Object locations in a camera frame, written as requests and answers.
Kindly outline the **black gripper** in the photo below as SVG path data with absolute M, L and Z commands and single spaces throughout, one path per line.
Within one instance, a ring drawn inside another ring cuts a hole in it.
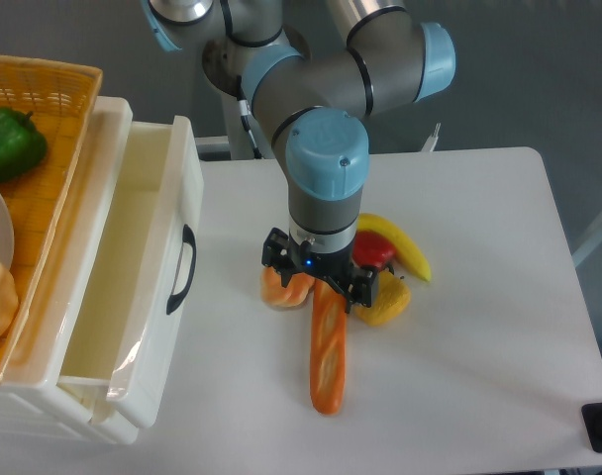
M 342 298 L 349 314 L 352 306 L 370 307 L 378 293 L 379 271 L 353 263 L 354 235 L 349 228 L 341 234 L 294 237 L 272 228 L 263 243 L 261 264 L 275 270 L 283 288 L 299 273 L 323 280 Z

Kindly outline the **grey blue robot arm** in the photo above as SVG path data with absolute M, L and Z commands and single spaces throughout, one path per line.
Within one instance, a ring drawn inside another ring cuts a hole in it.
M 283 284 L 307 274 L 347 306 L 370 307 L 377 273 L 352 250 L 369 172 L 364 119 L 447 89 L 456 68 L 450 33 L 416 24 L 400 1 L 333 1 L 342 52 L 314 59 L 295 41 L 279 1 L 147 1 L 161 47 L 188 27 L 208 32 L 202 65 L 235 98 L 253 154 L 273 156 L 287 181 L 289 228 L 266 238 L 261 261 Z

